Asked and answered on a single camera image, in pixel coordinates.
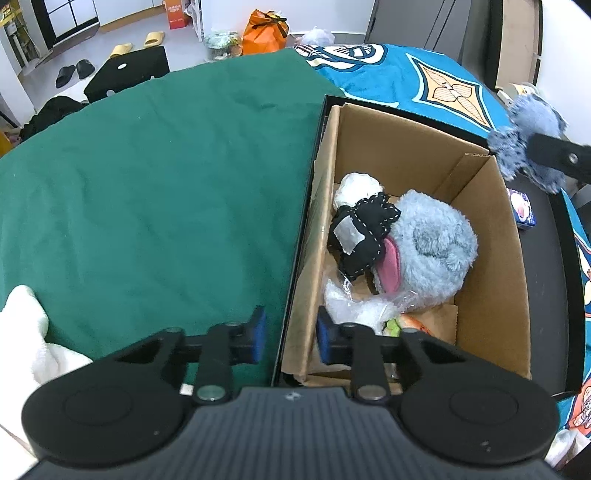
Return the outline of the hotdog plush toy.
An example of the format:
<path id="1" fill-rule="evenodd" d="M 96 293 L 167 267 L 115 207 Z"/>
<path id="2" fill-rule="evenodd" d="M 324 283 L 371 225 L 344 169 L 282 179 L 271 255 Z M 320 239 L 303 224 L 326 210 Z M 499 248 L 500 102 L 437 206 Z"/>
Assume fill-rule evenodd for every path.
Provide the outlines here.
<path id="1" fill-rule="evenodd" d="M 418 330 L 432 335 L 432 332 L 422 322 L 408 314 L 401 314 L 389 319 L 385 323 L 383 334 L 389 337 L 399 337 L 403 330 Z"/>

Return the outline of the blue-grey small plush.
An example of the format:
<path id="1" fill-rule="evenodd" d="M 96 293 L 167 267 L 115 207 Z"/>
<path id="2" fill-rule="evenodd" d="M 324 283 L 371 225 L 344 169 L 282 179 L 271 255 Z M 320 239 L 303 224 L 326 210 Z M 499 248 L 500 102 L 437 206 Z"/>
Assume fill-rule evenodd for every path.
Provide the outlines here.
<path id="1" fill-rule="evenodd" d="M 557 194 L 566 186 L 566 177 L 559 170 L 539 165 L 527 156 L 528 142 L 534 134 L 553 138 L 564 137 L 567 124 L 563 117 L 539 95 L 519 95 L 508 110 L 509 126 L 491 131 L 487 142 L 494 154 L 502 177 L 513 181 L 519 172 L 541 190 Z"/>

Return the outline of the blue white tissue pack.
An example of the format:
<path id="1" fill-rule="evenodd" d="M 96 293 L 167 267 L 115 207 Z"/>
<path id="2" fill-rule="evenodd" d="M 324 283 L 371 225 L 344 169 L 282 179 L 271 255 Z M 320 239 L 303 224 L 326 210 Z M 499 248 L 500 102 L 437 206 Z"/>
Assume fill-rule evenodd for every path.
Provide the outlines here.
<path id="1" fill-rule="evenodd" d="M 536 226 L 536 218 L 528 195 L 519 190 L 507 188 L 513 217 L 517 227 L 529 230 Z"/>

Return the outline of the black stitched felt toy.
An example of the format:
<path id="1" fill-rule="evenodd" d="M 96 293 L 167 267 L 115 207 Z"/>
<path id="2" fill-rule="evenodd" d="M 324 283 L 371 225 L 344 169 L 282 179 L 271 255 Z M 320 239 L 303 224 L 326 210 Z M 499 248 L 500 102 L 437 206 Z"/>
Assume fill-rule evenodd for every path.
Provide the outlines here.
<path id="1" fill-rule="evenodd" d="M 379 192 L 355 205 L 339 207 L 329 225 L 329 250 L 338 253 L 338 268 L 349 281 L 356 280 L 385 257 L 385 238 L 401 211 Z"/>

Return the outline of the cardboard box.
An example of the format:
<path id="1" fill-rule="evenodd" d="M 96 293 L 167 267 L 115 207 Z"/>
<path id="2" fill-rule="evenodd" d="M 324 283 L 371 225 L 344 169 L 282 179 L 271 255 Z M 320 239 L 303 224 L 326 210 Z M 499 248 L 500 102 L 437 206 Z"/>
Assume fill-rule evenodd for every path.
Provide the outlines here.
<path id="1" fill-rule="evenodd" d="M 399 197 L 410 189 L 463 213 L 478 257 L 456 297 L 421 315 L 440 339 L 525 378 L 531 375 L 530 312 L 519 233 L 496 160 L 474 141 L 346 102 L 329 109 L 315 148 L 314 176 L 297 255 L 294 296 L 280 370 L 306 386 L 346 386 L 345 366 L 322 364 L 315 316 L 325 274 L 335 184 L 351 172 L 377 178 Z"/>

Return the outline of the white fluffy soft object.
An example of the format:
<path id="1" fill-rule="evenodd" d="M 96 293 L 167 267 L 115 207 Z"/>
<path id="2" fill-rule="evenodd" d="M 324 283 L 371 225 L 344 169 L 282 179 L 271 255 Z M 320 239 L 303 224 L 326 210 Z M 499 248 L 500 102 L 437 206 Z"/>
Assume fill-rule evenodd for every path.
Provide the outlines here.
<path id="1" fill-rule="evenodd" d="M 367 173 L 352 172 L 342 177 L 341 183 L 335 189 L 332 206 L 335 210 L 344 206 L 354 207 L 360 200 L 383 192 L 384 187 L 376 178 Z"/>

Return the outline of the bagged white plush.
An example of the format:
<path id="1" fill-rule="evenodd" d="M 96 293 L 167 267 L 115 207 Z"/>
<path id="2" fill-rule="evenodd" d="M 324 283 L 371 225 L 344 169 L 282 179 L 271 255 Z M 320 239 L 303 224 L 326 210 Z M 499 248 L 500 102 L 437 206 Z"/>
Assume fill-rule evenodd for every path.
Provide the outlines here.
<path id="1" fill-rule="evenodd" d="M 382 335 L 388 321 L 402 313 L 403 304 L 382 296 L 353 299 L 341 285 L 325 280 L 324 306 L 335 324 L 355 323 Z"/>

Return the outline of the grey-blue plush toy pink mouth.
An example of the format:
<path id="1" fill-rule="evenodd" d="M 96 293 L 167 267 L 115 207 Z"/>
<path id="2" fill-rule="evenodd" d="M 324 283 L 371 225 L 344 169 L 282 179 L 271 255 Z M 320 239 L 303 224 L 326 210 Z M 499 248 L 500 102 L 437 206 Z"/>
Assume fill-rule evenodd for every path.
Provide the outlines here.
<path id="1" fill-rule="evenodd" d="M 396 207 L 401 215 L 384 239 L 384 258 L 372 268 L 376 290 L 392 296 L 410 292 L 419 309 L 453 299 L 478 255 L 469 220 L 416 190 L 402 195 Z"/>

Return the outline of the white towel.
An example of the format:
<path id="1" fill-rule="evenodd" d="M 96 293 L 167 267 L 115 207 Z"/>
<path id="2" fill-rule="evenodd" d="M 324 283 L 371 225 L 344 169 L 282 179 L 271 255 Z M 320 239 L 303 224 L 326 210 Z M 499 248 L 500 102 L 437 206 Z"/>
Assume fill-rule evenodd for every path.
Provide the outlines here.
<path id="1" fill-rule="evenodd" d="M 49 318 L 26 285 L 16 286 L 1 308 L 1 449 L 3 459 L 36 457 L 21 415 L 40 386 L 91 363 L 85 355 L 48 343 Z"/>

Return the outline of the white plastic bag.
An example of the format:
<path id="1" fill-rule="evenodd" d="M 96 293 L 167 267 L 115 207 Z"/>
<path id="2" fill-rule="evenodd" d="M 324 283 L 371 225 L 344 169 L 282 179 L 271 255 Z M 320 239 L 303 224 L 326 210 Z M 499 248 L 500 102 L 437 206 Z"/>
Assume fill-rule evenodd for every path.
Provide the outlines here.
<path id="1" fill-rule="evenodd" d="M 331 31 L 314 27 L 305 31 L 298 40 L 300 45 L 330 46 L 335 44 L 335 35 Z"/>

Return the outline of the black slipper right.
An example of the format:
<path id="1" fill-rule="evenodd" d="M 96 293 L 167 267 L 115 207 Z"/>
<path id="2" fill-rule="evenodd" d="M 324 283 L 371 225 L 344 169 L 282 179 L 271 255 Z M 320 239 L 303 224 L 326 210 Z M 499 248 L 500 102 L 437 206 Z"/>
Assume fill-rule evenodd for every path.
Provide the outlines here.
<path id="1" fill-rule="evenodd" d="M 78 78 L 84 80 L 95 72 L 94 65 L 87 59 L 79 60 L 76 64 Z"/>

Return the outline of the black slipper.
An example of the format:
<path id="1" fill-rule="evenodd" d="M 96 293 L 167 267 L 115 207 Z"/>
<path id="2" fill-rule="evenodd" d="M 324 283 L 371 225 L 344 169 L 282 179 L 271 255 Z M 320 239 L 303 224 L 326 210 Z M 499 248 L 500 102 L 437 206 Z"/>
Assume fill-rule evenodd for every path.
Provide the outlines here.
<path id="1" fill-rule="evenodd" d="M 78 78 L 84 80 L 95 72 L 94 65 L 87 59 L 79 60 L 76 64 Z"/>
<path id="2" fill-rule="evenodd" d="M 67 85 L 70 82 L 70 80 L 72 79 L 75 72 L 76 72 L 75 65 L 68 65 L 68 66 L 62 67 L 59 70 L 58 75 L 55 79 L 55 87 L 57 89 L 63 88 L 65 85 Z"/>

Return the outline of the orange bag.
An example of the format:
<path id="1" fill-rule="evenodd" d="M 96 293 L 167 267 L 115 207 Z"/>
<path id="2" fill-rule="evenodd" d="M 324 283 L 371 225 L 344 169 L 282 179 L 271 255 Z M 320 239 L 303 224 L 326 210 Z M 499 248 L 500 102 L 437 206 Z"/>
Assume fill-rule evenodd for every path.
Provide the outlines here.
<path id="1" fill-rule="evenodd" d="M 290 27 L 287 18 L 275 11 L 256 9 L 242 34 L 242 54 L 274 53 L 287 46 Z"/>

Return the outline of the yellow slipper left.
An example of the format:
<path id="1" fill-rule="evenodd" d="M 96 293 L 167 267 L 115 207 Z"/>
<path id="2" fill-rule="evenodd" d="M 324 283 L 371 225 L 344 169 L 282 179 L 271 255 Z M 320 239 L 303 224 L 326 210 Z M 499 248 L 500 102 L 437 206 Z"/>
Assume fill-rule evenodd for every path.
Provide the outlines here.
<path id="1" fill-rule="evenodd" d="M 125 54 L 131 52 L 132 49 L 133 49 L 133 44 L 130 42 L 118 44 L 111 51 L 111 53 L 109 55 L 109 59 L 117 57 L 117 56 L 125 55 Z"/>

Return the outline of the yellow slipper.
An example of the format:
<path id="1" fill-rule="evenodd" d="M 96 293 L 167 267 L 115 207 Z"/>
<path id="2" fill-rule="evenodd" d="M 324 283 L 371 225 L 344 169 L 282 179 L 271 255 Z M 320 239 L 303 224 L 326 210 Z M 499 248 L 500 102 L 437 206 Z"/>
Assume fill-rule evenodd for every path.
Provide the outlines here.
<path id="1" fill-rule="evenodd" d="M 118 44 L 111 51 L 111 53 L 109 55 L 109 59 L 117 57 L 117 56 L 125 55 L 125 54 L 131 52 L 132 49 L 133 49 L 133 44 L 130 42 Z"/>
<path id="2" fill-rule="evenodd" d="M 147 34 L 143 47 L 152 48 L 160 46 L 164 40 L 165 33 L 163 31 L 154 31 Z"/>

